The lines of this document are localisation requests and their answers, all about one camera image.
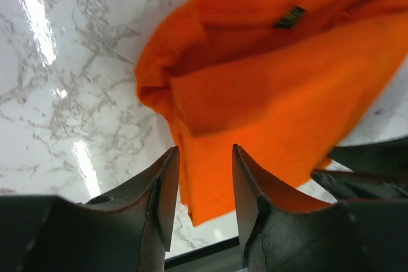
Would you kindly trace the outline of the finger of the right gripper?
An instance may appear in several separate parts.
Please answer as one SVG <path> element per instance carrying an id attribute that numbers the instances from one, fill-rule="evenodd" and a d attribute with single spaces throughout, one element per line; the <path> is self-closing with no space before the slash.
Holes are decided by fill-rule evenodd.
<path id="1" fill-rule="evenodd" d="M 406 199 L 406 173 L 315 170 L 311 178 L 338 200 Z"/>
<path id="2" fill-rule="evenodd" d="M 328 157 L 353 172 L 407 172 L 407 136 L 380 143 L 335 147 Z"/>

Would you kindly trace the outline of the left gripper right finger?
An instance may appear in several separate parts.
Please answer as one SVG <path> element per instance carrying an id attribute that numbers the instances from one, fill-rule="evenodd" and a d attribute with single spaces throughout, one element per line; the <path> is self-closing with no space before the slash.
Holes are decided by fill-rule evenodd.
<path id="1" fill-rule="evenodd" d="M 232 150 L 242 261 L 248 271 L 406 271 L 407 198 L 331 204 Z"/>

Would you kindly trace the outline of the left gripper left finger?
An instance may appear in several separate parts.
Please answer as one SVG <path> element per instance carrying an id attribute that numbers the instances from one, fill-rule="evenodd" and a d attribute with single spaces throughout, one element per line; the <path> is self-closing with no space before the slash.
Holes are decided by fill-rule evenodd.
<path id="1" fill-rule="evenodd" d="M 163 271 L 180 153 L 87 203 L 56 195 L 1 197 L 2 271 Z"/>

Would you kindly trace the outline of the orange t shirt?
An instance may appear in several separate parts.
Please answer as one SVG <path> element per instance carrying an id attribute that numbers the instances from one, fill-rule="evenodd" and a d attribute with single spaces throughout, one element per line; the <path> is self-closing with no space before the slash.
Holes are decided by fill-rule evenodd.
<path id="1" fill-rule="evenodd" d="M 301 186 L 406 56 L 407 0 L 189 0 L 175 10 L 135 76 L 179 147 L 193 225 L 235 209 L 233 145 Z"/>

